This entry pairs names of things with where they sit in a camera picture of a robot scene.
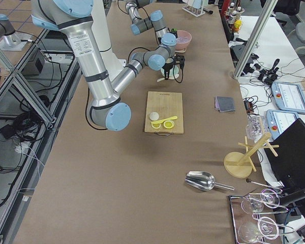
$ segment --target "wooden cutting board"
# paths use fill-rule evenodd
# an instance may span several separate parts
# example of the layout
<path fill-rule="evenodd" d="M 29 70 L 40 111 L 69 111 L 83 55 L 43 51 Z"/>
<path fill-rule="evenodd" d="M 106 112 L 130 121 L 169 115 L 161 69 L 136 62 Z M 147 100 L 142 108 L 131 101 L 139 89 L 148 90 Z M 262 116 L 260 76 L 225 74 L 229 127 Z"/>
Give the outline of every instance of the wooden cutting board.
<path fill-rule="evenodd" d="M 177 116 L 175 119 L 175 126 L 172 129 L 166 129 L 163 125 L 159 129 L 151 126 L 149 115 L 151 112 L 157 112 L 159 119 Z M 145 119 L 145 132 L 150 133 L 173 133 L 183 134 L 183 105 L 182 93 L 165 93 L 159 91 L 149 91 L 147 98 L 146 119 Z"/>

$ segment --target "cutting board handle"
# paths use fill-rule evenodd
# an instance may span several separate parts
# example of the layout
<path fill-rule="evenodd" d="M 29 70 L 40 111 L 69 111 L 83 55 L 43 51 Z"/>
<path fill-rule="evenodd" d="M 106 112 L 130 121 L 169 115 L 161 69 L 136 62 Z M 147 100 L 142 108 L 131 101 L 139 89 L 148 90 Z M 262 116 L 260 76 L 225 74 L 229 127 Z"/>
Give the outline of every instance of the cutting board handle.
<path fill-rule="evenodd" d="M 170 135 L 174 134 L 174 133 L 167 133 L 167 132 L 154 132 L 154 133 L 159 136 L 170 136 Z"/>

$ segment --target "wooden stand base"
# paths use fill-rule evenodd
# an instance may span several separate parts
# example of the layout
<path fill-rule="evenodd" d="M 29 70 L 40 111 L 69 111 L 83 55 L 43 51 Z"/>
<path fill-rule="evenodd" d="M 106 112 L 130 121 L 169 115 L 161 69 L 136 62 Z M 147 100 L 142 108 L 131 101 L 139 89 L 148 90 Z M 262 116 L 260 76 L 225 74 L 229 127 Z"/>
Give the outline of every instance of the wooden stand base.
<path fill-rule="evenodd" d="M 228 173 L 237 178 L 246 178 L 252 173 L 252 166 L 247 158 L 241 165 L 237 162 L 242 159 L 244 154 L 240 152 L 230 152 L 225 156 L 224 166 Z"/>

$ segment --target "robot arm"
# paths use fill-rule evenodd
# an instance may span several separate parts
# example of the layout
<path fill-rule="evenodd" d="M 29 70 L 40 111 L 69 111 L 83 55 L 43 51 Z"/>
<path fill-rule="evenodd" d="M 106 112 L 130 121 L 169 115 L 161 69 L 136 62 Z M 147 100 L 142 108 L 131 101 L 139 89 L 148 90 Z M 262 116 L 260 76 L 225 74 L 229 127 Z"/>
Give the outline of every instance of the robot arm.
<path fill-rule="evenodd" d="M 129 14 L 132 25 L 131 30 L 134 35 L 143 33 L 151 28 L 154 28 L 156 36 L 160 42 L 162 36 L 168 32 L 163 14 L 160 10 L 152 12 L 150 17 L 142 19 L 139 15 L 138 8 L 144 7 L 156 0 L 127 0 L 126 12 Z"/>
<path fill-rule="evenodd" d="M 33 23 L 60 31 L 68 37 L 94 98 L 89 109 L 91 120 L 109 130 L 119 131 L 128 125 L 131 118 L 128 105 L 120 103 L 121 92 L 145 65 L 154 70 L 160 69 L 174 55 L 176 37 L 165 35 L 155 51 L 134 55 L 111 82 L 92 31 L 93 18 L 90 14 L 93 4 L 93 0 L 32 0 Z"/>
<path fill-rule="evenodd" d="M 10 23 L 8 17 L 4 14 L 0 14 L 0 38 L 1 37 L 3 37 L 8 46 L 15 46 L 20 43 L 15 28 Z"/>

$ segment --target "pink bowl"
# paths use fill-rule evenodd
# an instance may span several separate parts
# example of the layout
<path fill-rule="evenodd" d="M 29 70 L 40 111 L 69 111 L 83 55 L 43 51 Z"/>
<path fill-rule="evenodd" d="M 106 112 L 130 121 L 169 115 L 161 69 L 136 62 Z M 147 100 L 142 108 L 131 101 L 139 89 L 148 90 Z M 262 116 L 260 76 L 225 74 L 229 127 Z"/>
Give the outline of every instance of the pink bowl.
<path fill-rule="evenodd" d="M 186 32 L 185 30 L 178 30 L 175 50 L 185 49 L 190 44 L 191 40 L 192 36 L 190 33 Z"/>

